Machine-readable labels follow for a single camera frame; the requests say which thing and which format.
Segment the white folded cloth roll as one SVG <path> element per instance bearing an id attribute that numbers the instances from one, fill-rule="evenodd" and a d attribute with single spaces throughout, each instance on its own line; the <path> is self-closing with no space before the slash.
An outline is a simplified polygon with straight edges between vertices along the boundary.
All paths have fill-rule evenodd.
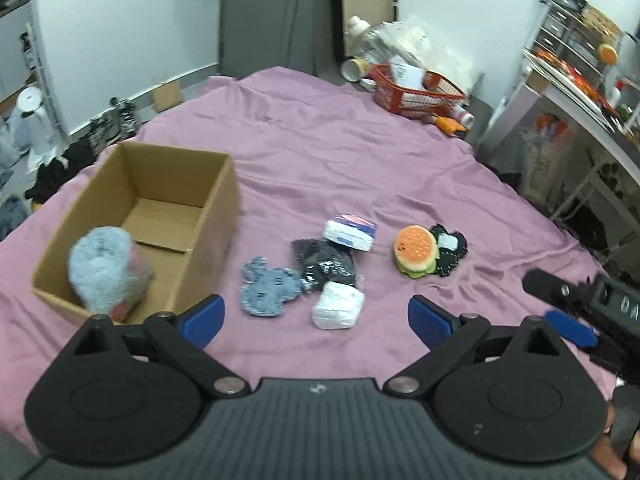
<path id="1" fill-rule="evenodd" d="M 326 282 L 311 311 L 311 321 L 320 330 L 349 330 L 358 321 L 364 293 L 354 286 Z"/>

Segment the grey fluffy plush toy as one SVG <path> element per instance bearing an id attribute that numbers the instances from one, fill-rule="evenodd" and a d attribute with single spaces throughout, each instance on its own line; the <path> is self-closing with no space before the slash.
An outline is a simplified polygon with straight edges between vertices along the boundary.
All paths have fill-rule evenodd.
<path id="1" fill-rule="evenodd" d="M 86 310 L 122 322 L 144 299 L 153 271 L 127 231 L 99 226 L 70 250 L 67 276 Z"/>

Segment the metal shelf rack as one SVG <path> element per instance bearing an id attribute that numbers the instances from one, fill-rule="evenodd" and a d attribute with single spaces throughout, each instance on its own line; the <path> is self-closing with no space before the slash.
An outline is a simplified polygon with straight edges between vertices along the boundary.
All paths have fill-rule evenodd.
<path id="1" fill-rule="evenodd" d="M 540 0 L 546 12 L 523 52 L 526 66 L 513 90 L 503 98 L 476 148 L 489 162 L 504 139 L 539 102 L 547 100 L 595 138 L 639 180 L 639 140 L 632 135 L 635 110 L 620 119 L 605 99 L 604 83 L 618 63 L 627 33 L 587 0 Z"/>

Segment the blue knitted cloth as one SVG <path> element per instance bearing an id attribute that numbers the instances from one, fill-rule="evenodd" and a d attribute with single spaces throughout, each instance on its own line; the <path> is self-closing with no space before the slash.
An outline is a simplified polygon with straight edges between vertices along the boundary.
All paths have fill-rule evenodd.
<path id="1" fill-rule="evenodd" d="M 247 314 L 256 318 L 277 318 L 284 313 L 284 305 L 303 292 L 298 271 L 270 268 L 264 257 L 244 263 L 242 275 L 241 306 Z"/>

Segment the clear plastic bottle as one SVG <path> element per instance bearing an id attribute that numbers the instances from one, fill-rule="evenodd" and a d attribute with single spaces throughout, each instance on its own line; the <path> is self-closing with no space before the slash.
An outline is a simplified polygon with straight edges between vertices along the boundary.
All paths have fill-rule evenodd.
<path id="1" fill-rule="evenodd" d="M 344 28 L 345 55 L 370 64 L 387 63 L 395 55 L 412 66 L 427 67 L 435 44 L 414 18 L 372 25 L 354 15 Z"/>

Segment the white tissue pack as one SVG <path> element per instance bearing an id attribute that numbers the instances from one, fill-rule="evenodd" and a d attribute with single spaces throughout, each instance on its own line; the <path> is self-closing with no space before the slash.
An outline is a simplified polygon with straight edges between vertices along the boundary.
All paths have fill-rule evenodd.
<path id="1" fill-rule="evenodd" d="M 356 214 L 337 214 L 326 222 L 323 237 L 337 245 L 370 252 L 378 225 Z"/>

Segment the black plastic wrapped bundle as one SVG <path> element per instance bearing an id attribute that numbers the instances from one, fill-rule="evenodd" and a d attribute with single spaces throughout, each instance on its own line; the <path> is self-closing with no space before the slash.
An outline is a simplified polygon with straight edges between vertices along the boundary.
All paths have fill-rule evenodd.
<path id="1" fill-rule="evenodd" d="M 293 240 L 296 269 L 305 292 L 320 292 L 327 282 L 355 286 L 357 272 L 352 252 L 329 240 Z"/>

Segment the red plastic basket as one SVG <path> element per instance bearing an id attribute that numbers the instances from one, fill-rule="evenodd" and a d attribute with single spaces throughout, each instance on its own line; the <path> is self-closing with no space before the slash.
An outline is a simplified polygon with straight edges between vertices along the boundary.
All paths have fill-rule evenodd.
<path id="1" fill-rule="evenodd" d="M 370 75 L 376 83 L 373 101 L 392 114 L 421 118 L 425 114 L 448 115 L 466 100 L 466 94 L 449 78 L 428 70 L 421 89 L 398 86 L 390 64 L 378 64 Z"/>

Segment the white pink labelled bottle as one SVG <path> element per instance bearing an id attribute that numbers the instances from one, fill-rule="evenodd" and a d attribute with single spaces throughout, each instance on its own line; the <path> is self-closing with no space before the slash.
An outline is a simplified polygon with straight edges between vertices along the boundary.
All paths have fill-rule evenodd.
<path id="1" fill-rule="evenodd" d="M 457 105 L 450 110 L 450 117 L 465 129 L 471 129 L 474 126 L 474 115 L 461 105 Z"/>

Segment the black stitched fabric pouch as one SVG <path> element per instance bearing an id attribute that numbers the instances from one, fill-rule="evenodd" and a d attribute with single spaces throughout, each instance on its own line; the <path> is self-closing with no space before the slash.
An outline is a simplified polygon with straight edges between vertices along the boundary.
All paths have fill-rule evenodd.
<path id="1" fill-rule="evenodd" d="M 461 232 L 449 232 L 441 224 L 432 226 L 430 232 L 435 237 L 439 251 L 435 274 L 446 278 L 457 269 L 460 261 L 468 254 L 468 242 Z"/>

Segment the brown cardboard box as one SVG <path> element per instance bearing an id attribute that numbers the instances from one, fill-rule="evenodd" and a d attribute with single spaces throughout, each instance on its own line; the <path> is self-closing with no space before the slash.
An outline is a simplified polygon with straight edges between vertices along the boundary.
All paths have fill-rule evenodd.
<path id="1" fill-rule="evenodd" d="M 32 276 L 34 294 L 80 324 L 89 312 L 67 277 L 67 258 L 99 226 L 124 229 L 151 266 L 142 300 L 124 319 L 184 312 L 213 292 L 241 209 L 227 153 L 127 141 L 106 156 L 66 214 Z"/>

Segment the paper cup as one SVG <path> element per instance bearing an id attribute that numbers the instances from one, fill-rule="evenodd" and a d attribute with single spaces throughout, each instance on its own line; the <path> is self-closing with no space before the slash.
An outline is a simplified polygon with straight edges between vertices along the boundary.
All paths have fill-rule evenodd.
<path id="1" fill-rule="evenodd" d="M 358 58 L 358 56 L 346 58 L 340 67 L 342 77 L 353 84 L 366 78 L 370 70 L 371 64 L 365 58 Z"/>

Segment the pink bed sheet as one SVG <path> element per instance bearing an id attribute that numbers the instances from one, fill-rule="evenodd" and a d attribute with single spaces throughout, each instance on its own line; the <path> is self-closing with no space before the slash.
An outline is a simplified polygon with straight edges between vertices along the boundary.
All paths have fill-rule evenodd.
<path id="1" fill-rule="evenodd" d="M 465 142 L 390 114 L 367 93 L 295 70 L 209 79 L 198 98 L 155 117 L 139 138 L 233 158 L 242 211 L 214 287 L 227 313 L 209 352 L 249 382 L 385 380 L 424 351 L 407 323 L 411 296 L 509 325 L 544 312 L 522 289 L 527 270 L 571 282 L 600 271 L 577 240 L 479 164 Z M 286 266 L 292 240 L 319 236 L 336 214 L 358 214 L 378 227 L 358 263 L 366 299 L 355 327 L 318 330 L 308 297 L 280 318 L 245 314 L 242 265 L 262 256 Z M 465 236 L 466 257 L 448 278 L 400 274 L 392 257 L 397 232 L 437 223 Z"/>

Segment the white electric kettle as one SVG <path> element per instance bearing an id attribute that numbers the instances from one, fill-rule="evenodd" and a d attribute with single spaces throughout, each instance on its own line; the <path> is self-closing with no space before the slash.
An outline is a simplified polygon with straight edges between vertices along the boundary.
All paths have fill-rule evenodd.
<path id="1" fill-rule="evenodd" d="M 20 92 L 9 127 L 14 148 L 18 154 L 27 155 L 29 172 L 50 164 L 61 153 L 60 136 L 53 127 L 39 88 L 29 86 Z"/>

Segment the plush hamburger toy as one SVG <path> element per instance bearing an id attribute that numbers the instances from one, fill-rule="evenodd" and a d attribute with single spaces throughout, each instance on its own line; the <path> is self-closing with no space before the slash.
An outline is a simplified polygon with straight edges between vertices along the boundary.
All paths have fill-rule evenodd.
<path id="1" fill-rule="evenodd" d="M 436 238 L 424 226 L 405 226 L 397 236 L 393 247 L 398 270 L 409 278 L 423 278 L 437 268 L 439 249 Z"/>

